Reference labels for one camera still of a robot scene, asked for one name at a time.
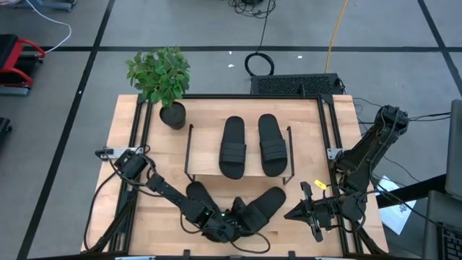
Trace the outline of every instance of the black keyboard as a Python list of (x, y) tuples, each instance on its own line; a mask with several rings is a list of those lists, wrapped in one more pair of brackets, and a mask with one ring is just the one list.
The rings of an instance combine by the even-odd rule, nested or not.
[(441, 260), (462, 260), (462, 228), (441, 223), (437, 227), (438, 250)]

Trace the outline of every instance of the potted plant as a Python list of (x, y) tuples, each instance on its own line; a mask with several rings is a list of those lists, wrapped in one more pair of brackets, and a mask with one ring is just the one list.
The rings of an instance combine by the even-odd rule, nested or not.
[(186, 122), (186, 109), (178, 102), (189, 89), (189, 64), (179, 47), (152, 50), (145, 55), (138, 52), (128, 65), (130, 85), (142, 91), (152, 103), (162, 103), (160, 118), (173, 129), (181, 129)]

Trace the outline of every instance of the slide sandal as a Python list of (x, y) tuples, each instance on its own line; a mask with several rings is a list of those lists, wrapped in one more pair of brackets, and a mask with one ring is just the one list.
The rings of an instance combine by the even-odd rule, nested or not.
[(279, 176), (287, 167), (287, 147), (276, 118), (265, 114), (258, 120), (261, 167), (268, 177)]
[(273, 187), (249, 203), (241, 213), (244, 225), (241, 230), (242, 236), (247, 237), (260, 231), (285, 201), (285, 192), (279, 187)]
[(198, 181), (194, 181), (188, 184), (188, 186), (186, 187), (186, 196), (189, 199), (202, 202), (205, 205), (209, 206), (211, 209), (213, 209), (216, 212), (215, 214), (220, 214), (218, 205), (210, 197), (209, 192), (207, 191), (207, 189), (202, 183)]
[(233, 180), (244, 176), (246, 148), (244, 120), (239, 116), (229, 117), (219, 149), (219, 169), (224, 176)]

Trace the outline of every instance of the black plant pot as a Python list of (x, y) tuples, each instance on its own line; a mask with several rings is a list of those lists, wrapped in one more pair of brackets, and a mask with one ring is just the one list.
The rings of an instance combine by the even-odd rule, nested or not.
[(171, 107), (160, 109), (160, 119), (172, 129), (182, 129), (186, 123), (186, 109), (183, 104), (173, 102)]

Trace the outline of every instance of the wooden table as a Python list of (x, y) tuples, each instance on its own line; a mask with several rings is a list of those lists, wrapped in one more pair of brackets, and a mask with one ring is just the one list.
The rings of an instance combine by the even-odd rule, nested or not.
[[(107, 144), (109, 147), (126, 147), (128, 144), (136, 98), (136, 95), (119, 96)], [(334, 96), (334, 101), (343, 146), (351, 148), (361, 138), (352, 97)], [(324, 241), (316, 243), (308, 225), (283, 218), (284, 214), (303, 198), (300, 189), (301, 181), (311, 184), (313, 199), (322, 197), (322, 190), (313, 185), (316, 179), (326, 184), (330, 183), (321, 121), (315, 100), (186, 99), (181, 102), (187, 110), (186, 126), (175, 131), (164, 125), (159, 117), (160, 106), (156, 105), (147, 140), (147, 144), (152, 148), (148, 156), (154, 159), (158, 173), (168, 183), (183, 193), (189, 184), (183, 172), (189, 124), (193, 124), (195, 128), (223, 127), (227, 117), (240, 116), (244, 119), (246, 127), (255, 128), (260, 115), (272, 113), (282, 128), (287, 126), (292, 128), (295, 177), (286, 186), (282, 185), (280, 178), (252, 176), (238, 181), (220, 175), (199, 176), (197, 181), (205, 185), (222, 209), (230, 208), (236, 196), (241, 196), (247, 203), (272, 186), (279, 186), (285, 190), (286, 202), (261, 231), (271, 241), (271, 250), (265, 254), (266, 256), (287, 256), (288, 251), (295, 251), (297, 256), (342, 255), (337, 230), (331, 232), (323, 230)], [(327, 105), (325, 105), (325, 112), (331, 145), (335, 147)], [(138, 142), (141, 137), (141, 127), (142, 123), (138, 131)], [(99, 186), (112, 172), (109, 164), (104, 162), (97, 185)], [(96, 199), (88, 235), (90, 246), (95, 244), (114, 218), (120, 184), (121, 181), (114, 178), (106, 184)], [(327, 190), (326, 194), (330, 196), (331, 191)], [(388, 251), (374, 194), (369, 194), (366, 215), (365, 230), (383, 250)], [(129, 253), (172, 256), (182, 255), (184, 249), (190, 249), (193, 256), (249, 255), (236, 250), (229, 243), (212, 243), (199, 234), (189, 235), (183, 232), (179, 218), (179, 209), (167, 199), (139, 196)], [(194, 230), (192, 225), (186, 224), (186, 228)], [(349, 235), (348, 241), (349, 250), (354, 252), (352, 236)], [(241, 238), (236, 244), (254, 251), (266, 248), (264, 241), (256, 235)]]

